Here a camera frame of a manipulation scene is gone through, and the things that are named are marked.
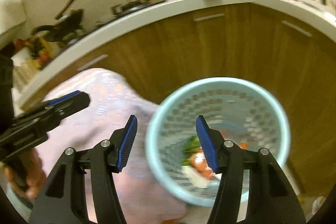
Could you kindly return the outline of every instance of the cabinet handle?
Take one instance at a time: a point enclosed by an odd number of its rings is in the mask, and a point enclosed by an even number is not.
[[[77,71],[83,71],[86,70],[87,68],[91,67],[92,65],[94,65],[95,63],[98,63],[99,61],[105,59],[109,57],[108,54],[102,54],[98,57],[96,57],[95,59],[91,60],[90,62],[87,62],[86,64],[84,64],[83,66],[81,66],[80,68],[77,69]]]
[[[198,21],[202,21],[202,20],[206,20],[206,19],[210,19],[210,18],[223,17],[224,15],[225,14],[222,13],[222,14],[210,15],[210,16],[206,16],[206,17],[199,17],[199,18],[194,18],[194,21],[198,22]]]
[[[288,27],[291,27],[291,28],[294,29],[294,30],[297,30],[298,32],[304,34],[304,35],[307,36],[307,37],[312,37],[312,36],[313,36],[310,32],[307,32],[307,31],[305,31],[304,29],[302,29],[302,28],[300,28],[300,27],[298,27],[298,26],[296,26],[296,25],[294,25],[294,24],[292,24],[292,23],[289,23],[289,22],[286,21],[286,20],[283,20],[283,21],[281,21],[281,22],[282,22],[282,24],[284,24],[284,25],[286,25],[286,26],[288,26]]]

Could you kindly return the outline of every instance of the orange food wrapper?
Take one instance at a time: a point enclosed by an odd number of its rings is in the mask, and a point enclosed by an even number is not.
[[[238,146],[239,146],[241,149],[245,149],[245,150],[247,150],[247,149],[249,148],[249,144],[246,143],[246,142],[239,143]]]
[[[191,165],[206,179],[212,180],[215,173],[208,166],[203,150],[199,148],[197,153],[189,158]]]

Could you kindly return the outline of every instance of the basket hole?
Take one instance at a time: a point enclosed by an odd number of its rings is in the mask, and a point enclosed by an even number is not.
[[[204,91],[202,91],[202,92],[199,94],[199,97],[200,97],[200,98],[205,98],[205,96],[206,96],[206,93],[205,93]]]

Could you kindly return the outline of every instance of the patterned fabric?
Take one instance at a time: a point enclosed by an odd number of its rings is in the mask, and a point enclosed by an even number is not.
[[[88,108],[68,117],[48,133],[49,140],[37,147],[48,175],[67,147],[89,149],[109,139],[114,130],[123,128],[131,114],[138,119],[138,131],[126,168],[113,174],[119,201],[128,224],[156,224],[186,214],[186,204],[174,198],[154,178],[146,161],[144,139],[147,125],[158,108],[140,98],[125,79],[105,69],[89,69],[65,81],[47,96],[60,97],[75,90],[90,95]],[[97,222],[93,206],[90,172],[85,175],[90,220]]]

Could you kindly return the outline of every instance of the countertop edge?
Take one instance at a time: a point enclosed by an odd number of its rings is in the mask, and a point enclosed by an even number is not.
[[[22,107],[36,91],[45,85],[64,68],[94,49],[122,36],[130,31],[164,18],[191,12],[194,10],[220,5],[252,2],[278,10],[293,16],[324,33],[336,42],[336,22],[327,20],[321,12],[295,0],[173,0],[140,10],[92,32],[81,41],[61,53],[46,68],[39,72],[21,91],[21,96],[14,102]]]

